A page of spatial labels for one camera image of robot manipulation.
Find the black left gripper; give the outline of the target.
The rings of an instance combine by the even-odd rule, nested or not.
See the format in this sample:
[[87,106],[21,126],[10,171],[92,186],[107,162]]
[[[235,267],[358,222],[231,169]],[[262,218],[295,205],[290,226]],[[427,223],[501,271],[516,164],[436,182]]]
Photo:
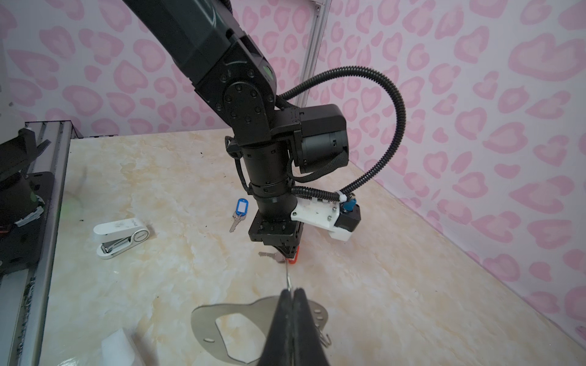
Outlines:
[[261,242],[277,249],[286,263],[294,265],[298,260],[303,228],[304,224],[301,222],[265,218],[258,210],[248,235],[253,242]]

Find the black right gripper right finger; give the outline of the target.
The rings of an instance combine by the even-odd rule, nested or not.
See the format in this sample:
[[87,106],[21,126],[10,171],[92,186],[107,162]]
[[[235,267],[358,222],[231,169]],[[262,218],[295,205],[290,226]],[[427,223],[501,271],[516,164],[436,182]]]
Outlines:
[[294,291],[292,302],[292,365],[328,366],[305,291]]

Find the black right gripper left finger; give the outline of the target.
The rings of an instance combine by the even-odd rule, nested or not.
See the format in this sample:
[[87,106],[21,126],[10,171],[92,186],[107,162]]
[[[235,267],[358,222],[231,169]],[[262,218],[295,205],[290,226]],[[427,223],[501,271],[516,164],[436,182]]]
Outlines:
[[269,328],[258,366],[291,365],[293,359],[292,315],[293,301],[290,290],[283,290]]

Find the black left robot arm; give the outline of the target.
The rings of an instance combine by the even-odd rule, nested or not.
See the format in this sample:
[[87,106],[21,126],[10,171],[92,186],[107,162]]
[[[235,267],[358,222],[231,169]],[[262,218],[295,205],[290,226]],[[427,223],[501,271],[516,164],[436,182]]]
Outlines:
[[313,198],[292,173],[299,167],[303,179],[316,179],[347,165],[340,109],[280,107],[273,68],[226,1],[130,1],[128,8],[233,130],[226,150],[258,207],[250,239],[290,260],[298,253],[305,225],[348,240],[360,218],[342,212],[345,195]]

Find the key with blue tag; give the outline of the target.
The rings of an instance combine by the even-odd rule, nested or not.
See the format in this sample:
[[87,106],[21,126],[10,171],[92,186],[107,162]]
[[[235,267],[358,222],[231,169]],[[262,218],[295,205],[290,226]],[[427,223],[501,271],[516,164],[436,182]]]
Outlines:
[[233,212],[232,218],[233,222],[231,224],[230,233],[233,233],[239,223],[243,221],[248,213],[249,201],[246,198],[239,198],[236,204],[235,211]]

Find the white stapler right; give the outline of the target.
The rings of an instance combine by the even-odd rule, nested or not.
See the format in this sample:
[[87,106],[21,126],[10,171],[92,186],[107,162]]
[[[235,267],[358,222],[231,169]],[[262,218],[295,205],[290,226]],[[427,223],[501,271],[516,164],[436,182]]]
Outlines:
[[78,347],[57,365],[145,365],[134,341],[125,329],[118,329],[101,341],[77,343]]

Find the white stapler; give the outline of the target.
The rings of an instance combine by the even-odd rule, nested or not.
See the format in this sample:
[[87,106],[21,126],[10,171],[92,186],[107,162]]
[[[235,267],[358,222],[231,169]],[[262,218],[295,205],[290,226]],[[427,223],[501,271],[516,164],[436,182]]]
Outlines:
[[125,329],[118,329],[101,341],[77,343],[78,347],[57,365],[145,365],[134,341]]
[[137,218],[112,221],[93,228],[93,238],[99,244],[96,253],[100,259],[112,259],[149,237],[150,230]]

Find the white stapler left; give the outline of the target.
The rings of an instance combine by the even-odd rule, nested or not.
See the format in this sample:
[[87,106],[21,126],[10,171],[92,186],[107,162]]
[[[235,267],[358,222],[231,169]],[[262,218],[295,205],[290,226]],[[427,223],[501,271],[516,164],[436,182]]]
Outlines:
[[112,259],[149,237],[150,230],[137,218],[112,221],[93,228],[93,238],[99,244],[96,253],[100,259]]

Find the aluminium frame post left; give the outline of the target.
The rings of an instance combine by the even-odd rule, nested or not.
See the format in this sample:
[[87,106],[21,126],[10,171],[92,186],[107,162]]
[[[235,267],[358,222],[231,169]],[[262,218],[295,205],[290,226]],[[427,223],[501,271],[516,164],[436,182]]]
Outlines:
[[310,79],[315,72],[328,16],[331,10],[331,0],[315,0],[311,15],[311,30],[308,35],[308,46],[298,84]]

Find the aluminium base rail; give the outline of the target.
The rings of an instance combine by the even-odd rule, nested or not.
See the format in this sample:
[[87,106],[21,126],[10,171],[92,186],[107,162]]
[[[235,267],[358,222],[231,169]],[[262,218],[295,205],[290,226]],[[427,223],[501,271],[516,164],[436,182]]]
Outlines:
[[43,215],[15,233],[1,233],[1,363],[36,365],[47,314],[50,279],[70,143],[79,134],[69,120],[27,122],[36,143],[50,141],[24,177],[47,201]]

